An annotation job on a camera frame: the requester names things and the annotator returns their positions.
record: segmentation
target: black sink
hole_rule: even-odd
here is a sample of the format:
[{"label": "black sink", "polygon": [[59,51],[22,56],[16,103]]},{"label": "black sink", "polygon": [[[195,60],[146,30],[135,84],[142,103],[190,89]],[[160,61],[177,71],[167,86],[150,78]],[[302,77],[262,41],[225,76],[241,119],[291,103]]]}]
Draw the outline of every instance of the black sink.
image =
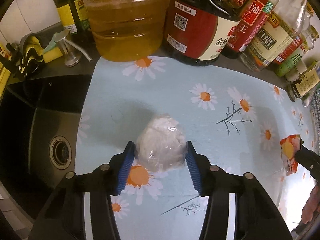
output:
[{"label": "black sink", "polygon": [[0,105],[0,181],[35,219],[53,188],[74,171],[76,139],[90,75],[7,86]]}]

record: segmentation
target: olive oil bottle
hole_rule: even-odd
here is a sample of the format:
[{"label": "olive oil bottle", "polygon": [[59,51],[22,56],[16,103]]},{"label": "olive oil bottle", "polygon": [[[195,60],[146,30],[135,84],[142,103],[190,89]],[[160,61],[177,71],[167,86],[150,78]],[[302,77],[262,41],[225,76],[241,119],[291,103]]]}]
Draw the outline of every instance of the olive oil bottle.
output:
[{"label": "olive oil bottle", "polygon": [[87,9],[83,0],[53,0],[62,25],[68,29],[75,41],[86,41],[92,34],[89,31]]}]

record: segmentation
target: yellow cooking oil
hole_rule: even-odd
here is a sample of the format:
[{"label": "yellow cooking oil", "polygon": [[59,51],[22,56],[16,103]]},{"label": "yellow cooking oil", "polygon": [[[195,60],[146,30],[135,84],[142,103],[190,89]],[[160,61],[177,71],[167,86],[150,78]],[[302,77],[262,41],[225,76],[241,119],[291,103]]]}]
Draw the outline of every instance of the yellow cooking oil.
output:
[{"label": "yellow cooking oil", "polygon": [[161,45],[169,0],[87,0],[93,37],[102,57],[138,60]]}]

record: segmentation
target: orange flower center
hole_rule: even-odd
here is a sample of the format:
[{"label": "orange flower center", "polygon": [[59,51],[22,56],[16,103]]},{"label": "orange flower center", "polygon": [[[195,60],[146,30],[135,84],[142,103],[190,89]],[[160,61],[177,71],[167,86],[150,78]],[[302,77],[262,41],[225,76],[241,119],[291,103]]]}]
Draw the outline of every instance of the orange flower center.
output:
[{"label": "orange flower center", "polygon": [[149,67],[151,63],[152,63],[152,60],[149,59],[148,57],[144,57],[136,61],[136,65],[138,67]]},{"label": "orange flower center", "polygon": [[241,99],[240,100],[240,105],[241,105],[241,107],[242,107],[242,109],[244,111],[249,112],[250,106],[249,106],[249,104],[248,104],[248,102],[246,100]]},{"label": "orange flower center", "polygon": [[268,141],[269,141],[269,140],[271,139],[271,137],[272,137],[272,135],[271,135],[271,133],[270,133],[269,130],[266,130],[265,133],[264,133],[264,135],[265,135],[265,137],[266,137],[266,139],[267,139]]},{"label": "orange flower center", "polygon": [[149,179],[150,176],[148,171],[144,167],[137,165],[131,167],[127,184],[134,187],[141,187],[143,185],[147,185],[149,183]]},{"label": "orange flower center", "polygon": [[210,101],[210,94],[207,92],[201,92],[200,97],[203,101]]},{"label": "orange flower center", "polygon": [[113,210],[113,212],[120,212],[121,206],[118,203],[113,203],[112,210]]},{"label": "orange flower center", "polygon": [[280,95],[279,88],[275,86],[275,87],[274,87],[274,90],[275,90],[275,93],[279,96],[279,95]]}]

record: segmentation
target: sink drain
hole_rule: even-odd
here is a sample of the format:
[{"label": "sink drain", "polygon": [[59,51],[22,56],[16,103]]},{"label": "sink drain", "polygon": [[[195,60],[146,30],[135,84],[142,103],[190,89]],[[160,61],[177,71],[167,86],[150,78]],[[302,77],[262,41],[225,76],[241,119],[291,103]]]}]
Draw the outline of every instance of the sink drain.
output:
[{"label": "sink drain", "polygon": [[69,142],[63,136],[55,137],[49,148],[52,164],[59,170],[68,168],[71,163],[72,152]]}]

